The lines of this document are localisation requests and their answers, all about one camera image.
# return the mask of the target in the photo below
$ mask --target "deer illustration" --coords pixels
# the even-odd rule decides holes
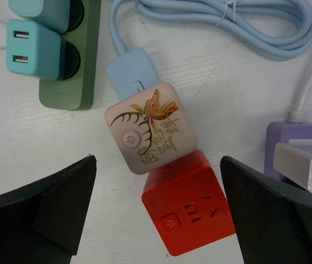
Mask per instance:
[[[146,101],[145,107],[139,106],[138,104],[136,105],[132,104],[130,107],[132,107],[133,109],[136,109],[137,112],[122,113],[118,115],[117,117],[115,117],[111,125],[113,125],[113,123],[120,117],[122,118],[122,121],[124,121],[125,116],[128,116],[128,120],[127,120],[128,122],[130,121],[132,115],[136,115],[137,118],[136,118],[136,121],[134,122],[135,124],[139,121],[141,117],[144,116],[144,120],[139,124],[139,127],[144,124],[147,125],[148,130],[144,132],[143,135],[150,133],[150,136],[147,139],[145,139],[145,141],[149,141],[150,143],[148,145],[148,148],[142,153],[143,155],[146,152],[148,152],[148,150],[152,146],[153,135],[152,135],[151,126],[153,127],[155,133],[159,131],[154,120],[164,120],[168,118],[172,113],[179,110],[179,108],[176,102],[171,98],[167,102],[165,102],[163,105],[161,105],[159,90],[155,90],[152,98]]]

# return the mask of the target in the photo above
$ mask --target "purple power strip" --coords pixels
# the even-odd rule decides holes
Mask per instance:
[[[285,176],[273,168],[275,146],[290,139],[312,139],[312,123],[273,122],[267,127],[264,174],[282,180]]]

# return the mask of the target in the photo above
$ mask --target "red power button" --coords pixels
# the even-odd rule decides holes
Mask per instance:
[[[161,218],[163,226],[169,230],[175,230],[180,227],[180,222],[175,213],[168,214]]]

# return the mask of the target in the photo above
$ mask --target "deer antler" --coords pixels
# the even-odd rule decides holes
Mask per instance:
[[[131,117],[132,117],[132,115],[133,114],[135,114],[136,116],[137,116],[137,119],[136,119],[136,121],[134,122],[134,124],[135,123],[137,123],[137,121],[139,121],[139,119],[140,119],[140,117],[142,117],[143,116],[143,112],[126,112],[126,113],[122,113],[122,114],[120,114],[120,115],[118,115],[117,117],[115,117],[115,119],[113,120],[113,122],[111,123],[111,125],[114,123],[114,121],[116,121],[118,118],[122,118],[122,121],[124,121],[124,117],[125,116],[129,116],[129,118],[128,118],[128,120],[127,120],[127,122],[131,119]]]
[[[150,124],[150,117],[145,117],[145,118],[144,118],[144,121],[142,121],[142,122],[139,124],[139,127],[140,127],[141,125],[144,125],[144,124],[146,124],[146,125],[149,127],[149,129],[148,129],[146,132],[144,132],[143,135],[145,135],[145,134],[147,134],[147,133],[150,133],[150,136],[149,136],[147,139],[145,139],[145,141],[149,141],[150,143],[149,143],[149,146],[148,146],[147,150],[145,150],[144,153],[142,153],[141,155],[143,155],[143,154],[145,154],[146,152],[148,152],[148,150],[149,150],[149,149],[151,148],[151,146],[152,146],[152,139],[153,139],[152,130],[151,130],[151,124]]]

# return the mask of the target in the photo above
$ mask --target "pink power button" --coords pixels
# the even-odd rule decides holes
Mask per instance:
[[[141,142],[140,134],[135,130],[127,130],[122,135],[122,143],[125,147],[133,149]]]

